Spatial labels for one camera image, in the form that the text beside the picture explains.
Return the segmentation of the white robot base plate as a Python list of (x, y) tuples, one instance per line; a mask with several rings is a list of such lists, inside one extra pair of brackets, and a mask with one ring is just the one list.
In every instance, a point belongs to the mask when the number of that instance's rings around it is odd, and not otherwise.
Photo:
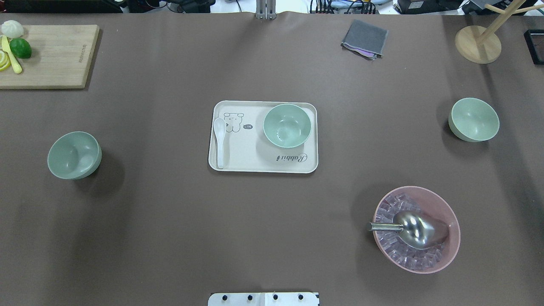
[(208, 306), (319, 306), (320, 298), (314, 292), (236, 292), (215, 293)]

